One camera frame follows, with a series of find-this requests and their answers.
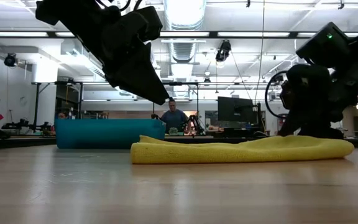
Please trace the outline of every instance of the black cable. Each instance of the black cable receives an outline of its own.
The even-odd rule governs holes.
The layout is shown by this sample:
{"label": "black cable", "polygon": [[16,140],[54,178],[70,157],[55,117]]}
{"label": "black cable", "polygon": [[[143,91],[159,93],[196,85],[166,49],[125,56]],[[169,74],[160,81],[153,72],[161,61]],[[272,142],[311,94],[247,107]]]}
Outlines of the black cable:
{"label": "black cable", "polygon": [[99,3],[100,5],[107,7],[107,5],[105,5],[101,0],[95,0],[97,3]]}
{"label": "black cable", "polygon": [[128,7],[129,7],[129,4],[131,3],[131,0],[128,0],[127,1],[127,4],[125,4],[125,6],[122,8],[122,9],[119,9],[120,12],[122,11],[125,11]]}
{"label": "black cable", "polygon": [[135,7],[134,7],[134,11],[137,10],[137,8],[140,6],[141,3],[142,3],[142,0],[137,0]]}
{"label": "black cable", "polygon": [[273,116],[275,116],[276,118],[281,118],[281,119],[285,119],[285,117],[275,114],[275,113],[272,111],[272,109],[269,107],[269,101],[268,101],[268,99],[267,99],[267,94],[269,93],[270,85],[272,84],[273,81],[276,80],[275,78],[276,78],[277,76],[279,76],[279,75],[284,74],[284,73],[287,73],[287,71],[281,71],[281,72],[278,72],[277,74],[275,74],[274,76],[272,76],[271,79],[268,81],[267,86],[266,86],[266,90],[265,90],[265,104],[266,104],[267,110],[268,110]]}

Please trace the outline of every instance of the blue shirt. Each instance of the blue shirt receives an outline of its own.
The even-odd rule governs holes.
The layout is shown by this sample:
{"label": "blue shirt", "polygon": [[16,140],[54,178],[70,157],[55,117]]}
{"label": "blue shirt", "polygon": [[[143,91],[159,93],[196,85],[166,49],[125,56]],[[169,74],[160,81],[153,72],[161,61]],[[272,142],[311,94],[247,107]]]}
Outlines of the blue shirt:
{"label": "blue shirt", "polygon": [[167,111],[162,115],[161,120],[167,124],[166,133],[169,132],[170,128],[177,128],[182,131],[182,124],[187,121],[187,116],[181,110]]}

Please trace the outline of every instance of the ceiling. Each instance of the ceiling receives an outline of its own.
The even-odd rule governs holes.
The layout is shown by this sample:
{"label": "ceiling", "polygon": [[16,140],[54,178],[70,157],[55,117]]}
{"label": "ceiling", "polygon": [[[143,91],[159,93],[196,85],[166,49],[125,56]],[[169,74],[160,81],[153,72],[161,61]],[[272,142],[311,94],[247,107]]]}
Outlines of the ceiling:
{"label": "ceiling", "polygon": [[[328,22],[334,22],[343,31],[358,31],[358,0],[343,0],[344,8],[339,10],[339,0],[251,0],[247,1],[207,0],[202,30],[243,30],[243,31],[313,31],[316,32]],[[122,7],[126,0],[115,0],[113,4]],[[164,21],[163,1],[144,0],[140,5],[154,6],[161,21]],[[34,16],[35,1],[0,0],[0,30],[58,30],[68,31],[58,23],[50,26],[38,21]],[[214,57],[221,39],[205,39],[197,45],[195,65],[192,68],[192,80],[202,81],[205,72],[210,72],[211,81],[240,82],[240,75],[245,82],[263,80],[277,70],[288,68],[297,58],[295,50],[306,40],[262,40],[229,39],[232,54],[225,61],[223,68],[216,68]],[[66,39],[78,45],[75,39]],[[1,46],[33,46],[42,49],[56,58],[61,65],[59,75],[71,76],[76,80],[93,81],[93,73],[83,63],[70,55],[62,54],[62,39],[0,39]],[[152,50],[157,64],[161,67],[161,77],[171,75],[171,60],[168,44],[161,39],[152,42]]]}

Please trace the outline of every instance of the security camera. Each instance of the security camera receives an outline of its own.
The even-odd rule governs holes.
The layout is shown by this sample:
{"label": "security camera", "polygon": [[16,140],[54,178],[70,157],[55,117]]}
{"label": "security camera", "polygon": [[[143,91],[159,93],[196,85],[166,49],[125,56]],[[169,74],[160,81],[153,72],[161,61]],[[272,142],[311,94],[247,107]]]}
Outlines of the security camera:
{"label": "security camera", "polygon": [[16,54],[15,53],[8,53],[8,55],[6,56],[5,60],[4,60],[4,64],[8,67],[16,67],[17,64],[19,63],[19,61],[16,58]]}

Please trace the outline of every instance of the wooden table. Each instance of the wooden table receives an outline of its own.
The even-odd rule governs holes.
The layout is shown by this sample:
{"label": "wooden table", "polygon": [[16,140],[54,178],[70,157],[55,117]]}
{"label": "wooden table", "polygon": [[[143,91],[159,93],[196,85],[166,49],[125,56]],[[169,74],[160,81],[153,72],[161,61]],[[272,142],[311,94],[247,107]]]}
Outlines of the wooden table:
{"label": "wooden table", "polygon": [[0,223],[358,223],[346,159],[132,166],[128,151],[0,150]]}

